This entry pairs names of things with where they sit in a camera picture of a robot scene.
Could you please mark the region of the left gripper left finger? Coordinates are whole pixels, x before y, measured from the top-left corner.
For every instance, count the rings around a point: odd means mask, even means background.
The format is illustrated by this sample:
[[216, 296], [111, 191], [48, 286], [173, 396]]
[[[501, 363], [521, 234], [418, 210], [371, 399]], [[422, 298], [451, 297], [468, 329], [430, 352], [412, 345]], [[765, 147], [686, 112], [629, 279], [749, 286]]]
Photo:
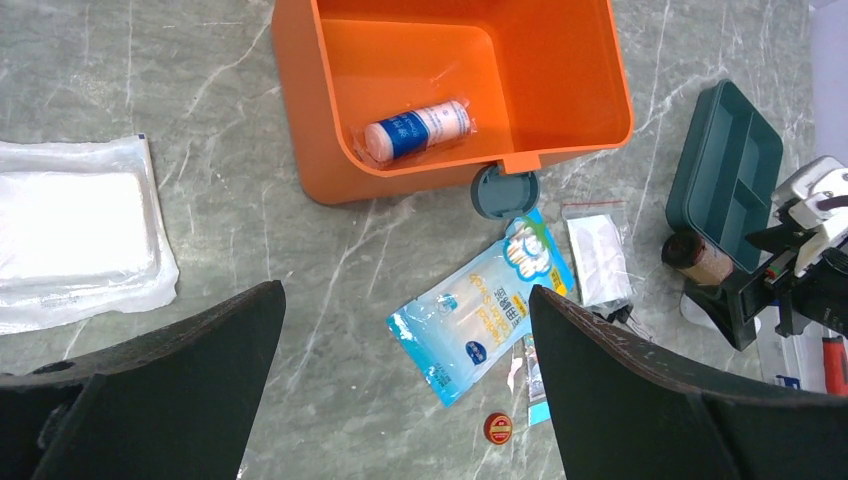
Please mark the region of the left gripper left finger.
[[233, 479], [286, 311], [280, 281], [1, 378], [5, 479]]

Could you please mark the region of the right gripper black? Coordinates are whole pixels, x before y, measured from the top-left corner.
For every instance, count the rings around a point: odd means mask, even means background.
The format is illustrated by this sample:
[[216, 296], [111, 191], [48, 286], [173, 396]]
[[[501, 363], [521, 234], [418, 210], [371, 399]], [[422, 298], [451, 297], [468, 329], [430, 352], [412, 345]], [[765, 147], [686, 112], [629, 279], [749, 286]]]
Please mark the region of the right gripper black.
[[801, 334], [815, 322], [838, 334], [842, 332], [842, 243], [828, 248], [822, 259], [797, 278], [793, 269], [798, 248], [813, 236], [798, 227], [779, 225], [750, 233], [745, 240], [771, 257], [752, 273], [734, 274], [722, 285], [684, 282], [683, 293], [705, 305], [708, 300], [730, 307], [733, 331], [726, 338], [742, 351], [756, 339], [754, 317], [776, 306], [776, 332], [789, 337]]

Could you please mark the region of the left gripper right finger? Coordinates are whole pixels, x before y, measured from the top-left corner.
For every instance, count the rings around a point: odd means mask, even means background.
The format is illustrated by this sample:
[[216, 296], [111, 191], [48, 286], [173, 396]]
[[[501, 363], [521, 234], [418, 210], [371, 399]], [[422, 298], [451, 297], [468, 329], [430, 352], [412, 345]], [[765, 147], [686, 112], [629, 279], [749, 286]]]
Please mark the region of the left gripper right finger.
[[543, 386], [570, 479], [843, 479], [845, 397], [693, 361], [536, 286]]

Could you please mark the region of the clear zip bag white pads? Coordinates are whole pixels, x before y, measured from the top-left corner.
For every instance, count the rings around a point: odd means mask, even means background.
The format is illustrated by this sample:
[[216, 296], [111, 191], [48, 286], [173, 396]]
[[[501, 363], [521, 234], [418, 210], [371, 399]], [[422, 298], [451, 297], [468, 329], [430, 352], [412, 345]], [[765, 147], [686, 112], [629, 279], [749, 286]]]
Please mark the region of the clear zip bag white pads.
[[562, 205], [581, 305], [608, 318], [631, 305], [639, 277], [627, 203], [623, 200]]

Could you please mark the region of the orange medicine box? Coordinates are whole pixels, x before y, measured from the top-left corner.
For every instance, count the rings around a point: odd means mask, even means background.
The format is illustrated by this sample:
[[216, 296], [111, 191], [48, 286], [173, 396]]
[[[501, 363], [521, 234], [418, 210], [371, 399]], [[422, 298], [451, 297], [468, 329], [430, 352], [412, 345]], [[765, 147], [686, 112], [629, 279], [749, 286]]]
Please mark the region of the orange medicine box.
[[[608, 1], [279, 1], [271, 37], [301, 186], [341, 204], [467, 185], [528, 190], [625, 145], [633, 108]], [[446, 101], [473, 132], [378, 167], [367, 125]]]

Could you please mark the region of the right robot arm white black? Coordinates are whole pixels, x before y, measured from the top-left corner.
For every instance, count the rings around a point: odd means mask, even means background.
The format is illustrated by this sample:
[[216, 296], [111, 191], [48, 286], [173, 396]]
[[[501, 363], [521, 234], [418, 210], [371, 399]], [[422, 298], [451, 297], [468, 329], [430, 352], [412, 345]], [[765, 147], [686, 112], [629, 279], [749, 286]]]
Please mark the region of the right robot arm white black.
[[729, 344], [745, 350], [757, 338], [755, 318], [765, 308], [779, 309], [776, 333], [800, 335], [812, 322], [836, 333], [847, 333], [847, 242], [828, 247], [824, 258], [798, 277], [794, 267], [800, 247], [813, 233], [780, 225], [746, 236], [754, 247], [772, 256], [752, 273], [734, 272], [718, 286], [688, 280], [684, 294], [706, 312]]

